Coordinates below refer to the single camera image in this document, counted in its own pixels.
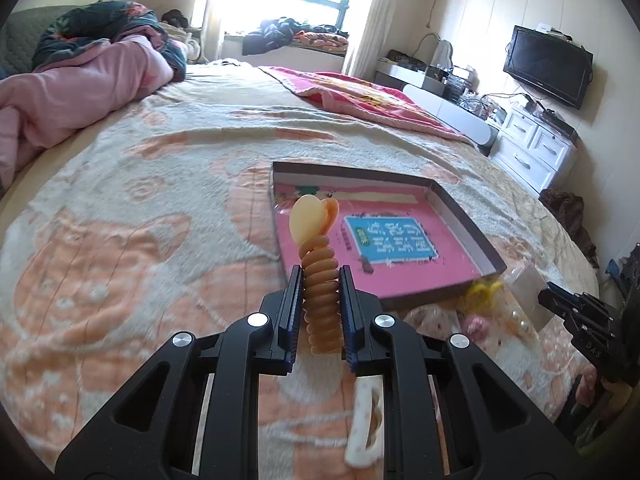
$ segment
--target pink quilt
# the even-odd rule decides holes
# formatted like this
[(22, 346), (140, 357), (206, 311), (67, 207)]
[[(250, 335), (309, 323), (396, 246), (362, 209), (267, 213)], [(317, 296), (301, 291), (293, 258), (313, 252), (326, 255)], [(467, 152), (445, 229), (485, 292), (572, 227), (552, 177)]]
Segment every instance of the pink quilt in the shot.
[(295, 95), (307, 97), (329, 112), (469, 142), (464, 135), (437, 120), (399, 90), (333, 72), (298, 72), (281, 66), (259, 68)]
[(7, 190), (35, 155), (133, 99), (151, 95), (174, 71), (145, 36), (99, 42), (39, 73), (0, 81), (0, 184)]

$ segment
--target white curtain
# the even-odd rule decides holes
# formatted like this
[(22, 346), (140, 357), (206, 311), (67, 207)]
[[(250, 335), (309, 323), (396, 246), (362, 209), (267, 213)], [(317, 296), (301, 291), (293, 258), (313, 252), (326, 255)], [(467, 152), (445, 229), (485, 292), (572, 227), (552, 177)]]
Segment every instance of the white curtain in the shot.
[(222, 44), (225, 41), (222, 24), (224, 7), (225, 0), (207, 0), (200, 33), (200, 62), (214, 61), (222, 56)]
[(352, 14), (350, 22), (355, 26), (350, 30), (342, 73), (372, 80), (396, 10), (396, 0), (351, 1), (352, 8), (348, 12)]

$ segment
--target brown fabric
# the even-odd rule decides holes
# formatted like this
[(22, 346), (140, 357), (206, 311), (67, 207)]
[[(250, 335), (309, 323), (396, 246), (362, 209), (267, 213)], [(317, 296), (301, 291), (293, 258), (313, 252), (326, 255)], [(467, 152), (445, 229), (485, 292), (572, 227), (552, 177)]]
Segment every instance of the brown fabric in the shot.
[(591, 241), (587, 229), (582, 225), (584, 219), (584, 200), (582, 197), (568, 191), (543, 189), (539, 200), (564, 227), (569, 238), (582, 251), (591, 266), (599, 269), (596, 246)]

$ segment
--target tv screen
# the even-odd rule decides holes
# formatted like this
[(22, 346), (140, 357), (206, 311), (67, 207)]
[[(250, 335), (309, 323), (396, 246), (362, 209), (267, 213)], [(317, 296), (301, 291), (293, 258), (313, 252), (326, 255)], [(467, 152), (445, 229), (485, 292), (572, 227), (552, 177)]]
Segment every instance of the tv screen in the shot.
[(515, 27), (504, 71), (558, 101), (580, 108), (591, 80), (593, 55), (548, 34)]

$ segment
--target bed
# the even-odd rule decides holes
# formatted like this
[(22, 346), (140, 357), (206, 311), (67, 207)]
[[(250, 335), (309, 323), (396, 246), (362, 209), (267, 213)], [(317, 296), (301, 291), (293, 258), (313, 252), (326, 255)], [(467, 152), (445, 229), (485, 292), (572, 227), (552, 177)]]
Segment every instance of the bed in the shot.
[[(246, 64), (190, 66), (42, 154), (0, 202), (0, 402), (49, 468), (172, 334), (220, 332), (282, 288), (272, 160), (433, 178), (510, 269), (598, 295), (564, 229), (471, 145), (324, 111)], [(450, 319), (402, 314), (431, 335)], [(560, 320), (532, 338), (494, 329), (482, 349), (556, 418), (586, 366)], [(260, 380), (260, 478), (376, 478), (343, 460), (353, 377), (303, 339), (293, 374)]]

